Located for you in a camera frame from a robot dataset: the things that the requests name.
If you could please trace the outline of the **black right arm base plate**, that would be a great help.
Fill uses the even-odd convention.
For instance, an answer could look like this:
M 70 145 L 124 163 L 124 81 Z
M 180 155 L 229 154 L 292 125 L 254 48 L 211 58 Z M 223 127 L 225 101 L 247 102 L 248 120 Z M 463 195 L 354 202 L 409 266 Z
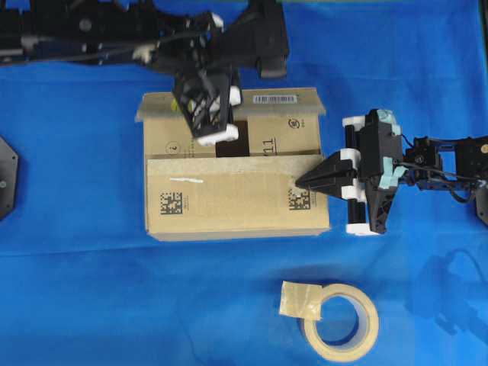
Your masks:
M 475 196 L 476 213 L 479 220 L 488 225 L 488 188 L 487 185 L 479 188 Z

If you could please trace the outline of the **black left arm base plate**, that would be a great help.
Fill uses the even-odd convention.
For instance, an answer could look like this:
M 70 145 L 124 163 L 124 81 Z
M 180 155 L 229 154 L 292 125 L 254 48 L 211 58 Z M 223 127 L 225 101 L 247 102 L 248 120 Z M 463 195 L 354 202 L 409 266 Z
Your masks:
M 18 177 L 18 154 L 0 138 L 0 219 L 5 219 L 15 206 Z

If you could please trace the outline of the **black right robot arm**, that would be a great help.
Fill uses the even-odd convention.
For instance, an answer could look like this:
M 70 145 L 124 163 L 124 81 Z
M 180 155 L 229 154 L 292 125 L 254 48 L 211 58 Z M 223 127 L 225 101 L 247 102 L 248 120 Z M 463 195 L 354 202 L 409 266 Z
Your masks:
M 299 177 L 295 185 L 346 201 L 346 231 L 372 236 L 387 231 L 387 218 L 401 185 L 447 191 L 461 204 L 475 203 L 487 221 L 487 138 L 430 137 L 409 141 L 394 113 L 373 109 L 345 117 L 345 147 Z

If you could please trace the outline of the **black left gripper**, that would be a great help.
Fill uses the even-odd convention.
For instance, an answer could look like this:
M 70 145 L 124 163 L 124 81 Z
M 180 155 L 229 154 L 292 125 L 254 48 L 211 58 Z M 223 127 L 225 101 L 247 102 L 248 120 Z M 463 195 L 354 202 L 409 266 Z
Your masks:
M 153 68 L 175 77 L 172 94 L 193 138 L 201 144 L 235 140 L 233 108 L 242 103 L 239 69 L 262 79 L 287 75 L 288 37 L 283 5 L 250 1 L 230 25 L 206 11 L 157 14 L 162 39 Z

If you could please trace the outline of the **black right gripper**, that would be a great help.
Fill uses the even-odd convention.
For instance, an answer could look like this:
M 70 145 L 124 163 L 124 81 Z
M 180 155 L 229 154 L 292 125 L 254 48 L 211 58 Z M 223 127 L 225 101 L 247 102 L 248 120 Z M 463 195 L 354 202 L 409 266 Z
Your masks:
M 298 188 L 348 202 L 346 232 L 374 236 L 386 232 L 386 222 L 401 178 L 402 130 L 394 113 L 374 109 L 342 119 L 345 148 L 335 152 L 295 181 Z

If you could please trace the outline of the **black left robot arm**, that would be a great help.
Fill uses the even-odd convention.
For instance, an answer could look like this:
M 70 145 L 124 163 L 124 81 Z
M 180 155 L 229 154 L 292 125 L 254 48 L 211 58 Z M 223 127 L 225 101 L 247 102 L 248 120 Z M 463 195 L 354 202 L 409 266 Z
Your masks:
M 136 63 L 171 75 L 172 94 L 201 145 L 233 141 L 233 110 L 243 100 L 239 70 L 263 79 L 287 74 L 284 9 L 250 1 L 232 24 L 212 11 L 170 14 L 151 1 L 32 1 L 1 6 L 1 64 Z

